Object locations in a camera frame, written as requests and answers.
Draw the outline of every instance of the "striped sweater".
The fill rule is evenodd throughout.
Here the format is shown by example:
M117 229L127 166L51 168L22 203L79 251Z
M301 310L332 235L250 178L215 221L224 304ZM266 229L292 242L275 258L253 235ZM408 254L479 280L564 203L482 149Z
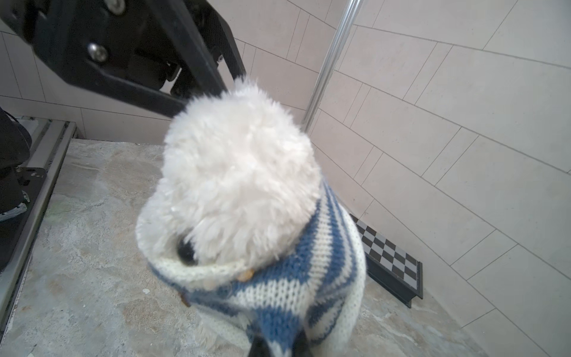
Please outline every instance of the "striped sweater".
M294 252L249 281L190 290L153 272L195 306L222 338L248 350L254 336L261 335L272 355L281 357L291 356L302 328L315 356L343 350L359 314L365 270L355 224L323 183Z

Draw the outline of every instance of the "black and white checkerboard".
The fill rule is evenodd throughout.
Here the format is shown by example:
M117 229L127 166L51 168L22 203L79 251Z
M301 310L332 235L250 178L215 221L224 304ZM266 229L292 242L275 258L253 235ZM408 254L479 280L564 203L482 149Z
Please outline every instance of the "black and white checkerboard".
M410 307L414 296L423 297L422 263L351 215L367 254L369 275Z

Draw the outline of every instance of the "chrome pole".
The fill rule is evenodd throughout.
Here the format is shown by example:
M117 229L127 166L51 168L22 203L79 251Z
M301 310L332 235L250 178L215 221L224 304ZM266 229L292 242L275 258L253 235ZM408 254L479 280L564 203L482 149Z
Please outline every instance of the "chrome pole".
M347 37L349 37L349 31L357 17L357 13L359 12L362 2L363 0L349 0L345 6L343 16L341 16L341 21L339 21L337 31L335 31L335 35L333 36L333 40L331 41L325 60L323 60L323 64L321 65L321 70L317 76L317 81L315 82L315 87L313 88L309 105L307 106L305 116L301 122L301 127L306 133L311 127L311 122L313 122L313 117L315 116L315 112L317 112L317 107L319 106L319 102L321 102L323 92L325 92L325 87L327 87L327 83L335 70L335 64L339 59L341 51L343 51L343 46L345 46Z

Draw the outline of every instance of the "dog head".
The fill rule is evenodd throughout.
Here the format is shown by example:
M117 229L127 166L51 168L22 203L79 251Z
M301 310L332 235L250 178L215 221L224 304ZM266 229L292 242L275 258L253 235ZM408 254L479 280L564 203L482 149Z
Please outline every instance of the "dog head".
M165 143L163 178L136 229L151 263L191 246L199 266L259 268L287 254L315 212L309 138L252 82L191 101Z

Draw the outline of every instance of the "tiled wall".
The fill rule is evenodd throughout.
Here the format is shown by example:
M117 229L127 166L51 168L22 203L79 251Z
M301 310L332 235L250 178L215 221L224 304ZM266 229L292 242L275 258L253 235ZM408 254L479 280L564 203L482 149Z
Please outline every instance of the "tiled wall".
M491 357L571 351L570 34L569 0L365 0L310 128Z
M210 3L230 24L247 72L301 122L335 32L324 22L329 3L307 8L319 9L316 15L287 0ZM232 87L225 65L220 72ZM1 21L0 106L14 115L76 122L85 138L96 140L161 144L170 122L64 83Z

